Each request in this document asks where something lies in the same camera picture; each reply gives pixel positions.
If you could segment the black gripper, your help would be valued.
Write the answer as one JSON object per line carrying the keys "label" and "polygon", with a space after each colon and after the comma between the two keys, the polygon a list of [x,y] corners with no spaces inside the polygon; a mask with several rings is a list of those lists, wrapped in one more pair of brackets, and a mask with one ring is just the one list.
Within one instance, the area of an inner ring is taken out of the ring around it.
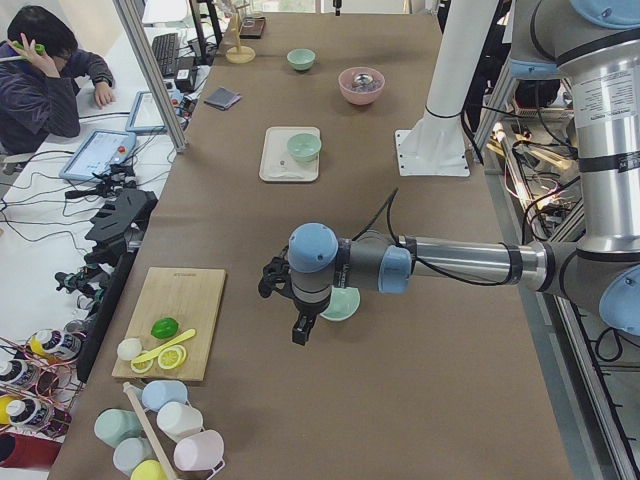
{"label": "black gripper", "polygon": [[299,311],[298,318],[292,327],[292,341],[295,344],[305,345],[308,342],[319,313],[318,309]]}

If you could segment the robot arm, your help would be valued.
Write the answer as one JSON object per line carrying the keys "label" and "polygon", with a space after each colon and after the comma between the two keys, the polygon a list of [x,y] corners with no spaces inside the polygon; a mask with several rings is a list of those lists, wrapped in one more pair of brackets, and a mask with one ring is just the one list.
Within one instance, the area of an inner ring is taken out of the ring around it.
{"label": "robot arm", "polygon": [[629,334],[639,331],[639,5],[518,1],[511,69],[569,80],[584,236],[575,243],[481,244],[389,235],[338,238],[319,223],[290,236],[286,295],[308,341],[336,287],[403,292],[412,275],[479,286],[523,284],[570,300]]}

